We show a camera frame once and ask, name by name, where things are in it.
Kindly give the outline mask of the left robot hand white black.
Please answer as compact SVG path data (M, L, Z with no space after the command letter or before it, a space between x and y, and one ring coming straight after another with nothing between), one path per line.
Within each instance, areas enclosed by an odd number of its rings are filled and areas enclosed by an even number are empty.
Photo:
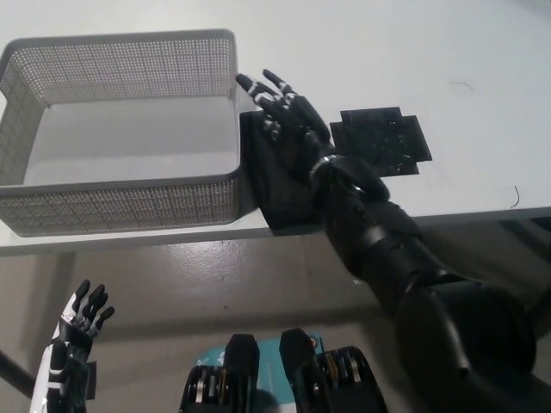
M31 412L85 412L96 395L95 339L115 309L103 284L84 280L72 294L45 347L34 384Z

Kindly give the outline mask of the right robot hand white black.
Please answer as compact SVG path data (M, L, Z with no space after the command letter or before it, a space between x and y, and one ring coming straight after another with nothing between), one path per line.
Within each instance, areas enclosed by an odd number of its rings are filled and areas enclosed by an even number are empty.
M276 155L298 182L309 182L319 163L336 155L331 135L313 105L274 72L263 70L270 87L239 73L237 84L263 111L262 128Z

